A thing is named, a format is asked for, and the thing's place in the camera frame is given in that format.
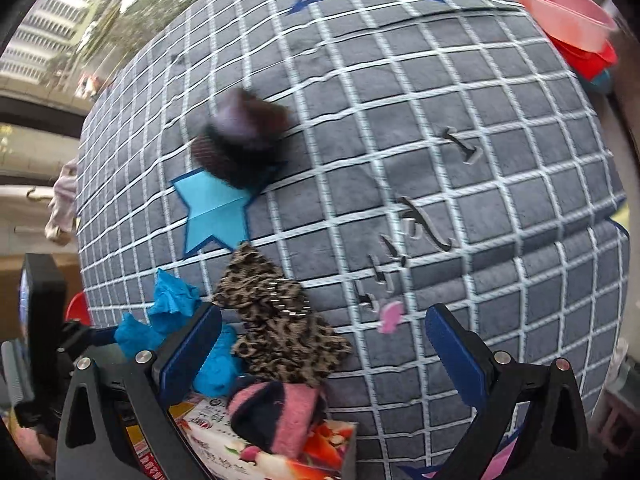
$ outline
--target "building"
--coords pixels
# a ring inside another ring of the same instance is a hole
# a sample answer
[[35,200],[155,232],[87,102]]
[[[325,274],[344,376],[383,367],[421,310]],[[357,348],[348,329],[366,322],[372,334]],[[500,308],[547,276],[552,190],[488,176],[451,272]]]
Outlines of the building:
[[0,76],[39,83],[49,60],[82,36],[93,1],[38,0],[0,57]]

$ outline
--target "metal screw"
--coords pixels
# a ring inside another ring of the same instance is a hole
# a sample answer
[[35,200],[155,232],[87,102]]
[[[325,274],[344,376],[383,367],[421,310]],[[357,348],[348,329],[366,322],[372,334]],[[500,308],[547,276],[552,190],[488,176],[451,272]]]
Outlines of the metal screw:
[[501,365],[507,365],[511,362],[511,356],[507,354],[507,352],[503,352],[502,350],[498,350],[494,354],[495,362]]
[[149,350],[142,350],[136,354],[136,362],[143,365],[148,363],[152,357],[153,354]]
[[91,366],[91,359],[88,357],[81,357],[78,359],[78,364],[76,364],[78,370],[86,370],[89,366]]
[[556,366],[558,367],[558,370],[562,370],[563,372],[571,369],[571,364],[569,363],[569,361],[562,357],[556,361]]

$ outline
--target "pink plastic basin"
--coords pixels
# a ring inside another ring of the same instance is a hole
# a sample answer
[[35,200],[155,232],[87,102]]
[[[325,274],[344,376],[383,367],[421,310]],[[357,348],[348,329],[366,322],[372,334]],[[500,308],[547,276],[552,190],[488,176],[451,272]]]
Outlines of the pink plastic basin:
[[616,23],[591,0],[519,0],[542,30],[587,52],[600,52]]

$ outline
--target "leopard print fabric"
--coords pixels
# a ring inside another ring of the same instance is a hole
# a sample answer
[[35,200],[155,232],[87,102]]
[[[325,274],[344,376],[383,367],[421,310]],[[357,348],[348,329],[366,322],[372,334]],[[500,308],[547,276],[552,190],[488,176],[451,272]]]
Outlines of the leopard print fabric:
[[285,279],[249,242],[234,252],[213,301],[238,310],[246,334],[233,352],[258,377],[318,387],[351,352],[350,343],[311,311],[302,286]]

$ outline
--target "crumpled blue fabric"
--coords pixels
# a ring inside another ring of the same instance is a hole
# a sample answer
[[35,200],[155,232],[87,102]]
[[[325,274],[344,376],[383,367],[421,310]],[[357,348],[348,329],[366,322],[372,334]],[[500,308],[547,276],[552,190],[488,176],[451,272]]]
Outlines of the crumpled blue fabric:
[[[150,324],[127,312],[116,329],[114,338],[127,359],[142,350],[157,350],[164,338],[183,327],[200,305],[196,287],[162,269],[158,269],[157,277],[154,304],[146,311]],[[223,323],[220,336],[193,381],[194,390],[210,397],[229,393],[241,374],[242,361],[231,355],[237,338],[234,328]]]

